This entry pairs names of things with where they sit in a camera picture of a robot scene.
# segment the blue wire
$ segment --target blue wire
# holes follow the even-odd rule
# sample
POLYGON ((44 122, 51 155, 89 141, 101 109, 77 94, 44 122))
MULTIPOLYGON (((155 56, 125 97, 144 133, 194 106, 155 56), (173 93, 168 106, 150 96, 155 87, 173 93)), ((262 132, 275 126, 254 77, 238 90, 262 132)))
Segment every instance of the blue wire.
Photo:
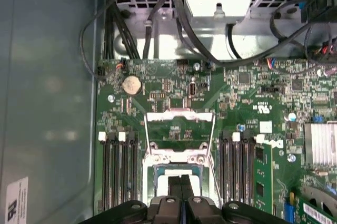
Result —
POLYGON ((326 186, 326 188, 334 195, 337 195, 336 190, 334 190, 331 186, 326 186))
POLYGON ((275 65, 275 62, 276 62, 276 59, 275 59, 275 58, 273 58, 272 62, 270 63, 270 65, 271 65, 271 67, 272 67, 272 68, 274 67, 274 65, 275 65))

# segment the green circuit board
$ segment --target green circuit board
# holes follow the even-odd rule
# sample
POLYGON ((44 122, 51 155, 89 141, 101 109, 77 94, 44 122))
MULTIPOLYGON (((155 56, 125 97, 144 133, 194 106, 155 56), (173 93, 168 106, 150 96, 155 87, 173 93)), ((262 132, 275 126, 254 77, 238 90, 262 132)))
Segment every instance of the green circuit board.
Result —
MULTIPOLYGON (((156 179, 165 169, 190 169, 202 178, 201 194, 218 202, 214 186, 208 186, 210 167, 183 163, 149 167, 144 197, 147 133, 156 149, 175 152, 201 149, 212 135, 210 155, 221 200, 242 200, 280 218, 290 192, 298 193, 303 185, 336 187, 334 167, 322 177, 313 172, 317 167, 306 164, 304 125, 336 119, 337 76, 320 76, 317 71, 283 75, 265 64, 224 69, 196 60, 130 60, 122 66, 119 60, 109 60, 99 65, 103 74, 115 74, 97 88, 95 213, 130 199, 149 203, 157 196, 156 179), (212 119, 151 120, 165 111, 212 114, 212 119), (289 114, 296 119, 290 120, 289 114), (228 139, 235 132, 246 145, 225 162, 228 139), (264 143, 255 142, 257 135, 264 136, 264 143), (241 161, 246 165, 238 167, 241 161)), ((279 61, 275 67, 296 72, 307 64, 279 61)), ((235 151, 238 143, 230 142, 235 151)))

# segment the sticker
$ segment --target sticker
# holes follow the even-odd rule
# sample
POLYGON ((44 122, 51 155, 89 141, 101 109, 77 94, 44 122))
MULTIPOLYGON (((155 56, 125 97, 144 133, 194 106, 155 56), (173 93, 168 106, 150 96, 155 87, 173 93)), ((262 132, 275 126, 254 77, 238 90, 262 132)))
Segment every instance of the sticker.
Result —
POLYGON ((5 224, 27 223, 28 177, 7 186, 5 224))
POLYGON ((271 121, 260 121, 260 133, 272 133, 273 123, 271 121))
POLYGON ((332 224, 332 221, 330 219, 328 219, 327 217, 325 217, 323 214, 316 211, 312 207, 309 207, 306 203, 303 204, 303 209, 305 213, 314 218, 320 224, 332 224))

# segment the heatsink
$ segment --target heatsink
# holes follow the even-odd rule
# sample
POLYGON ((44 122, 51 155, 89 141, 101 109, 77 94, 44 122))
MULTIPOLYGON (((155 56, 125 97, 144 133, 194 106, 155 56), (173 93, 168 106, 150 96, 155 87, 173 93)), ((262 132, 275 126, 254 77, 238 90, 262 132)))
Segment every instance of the heatsink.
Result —
POLYGON ((304 125, 305 161, 307 164, 337 166, 337 124, 304 125))

